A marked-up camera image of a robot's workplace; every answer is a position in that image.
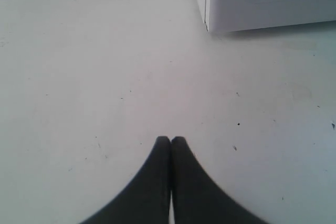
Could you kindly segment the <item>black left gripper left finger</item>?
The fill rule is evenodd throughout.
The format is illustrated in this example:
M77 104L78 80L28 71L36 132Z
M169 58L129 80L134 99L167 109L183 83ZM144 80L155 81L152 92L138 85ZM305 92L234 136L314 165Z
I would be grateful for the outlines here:
M170 201L171 141L159 136L134 178L83 223L169 223Z

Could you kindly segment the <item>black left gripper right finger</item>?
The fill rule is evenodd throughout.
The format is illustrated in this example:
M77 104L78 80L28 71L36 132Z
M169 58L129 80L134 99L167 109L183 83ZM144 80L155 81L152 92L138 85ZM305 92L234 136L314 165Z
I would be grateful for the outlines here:
M230 198L207 175L187 141L171 141L175 223L265 223Z

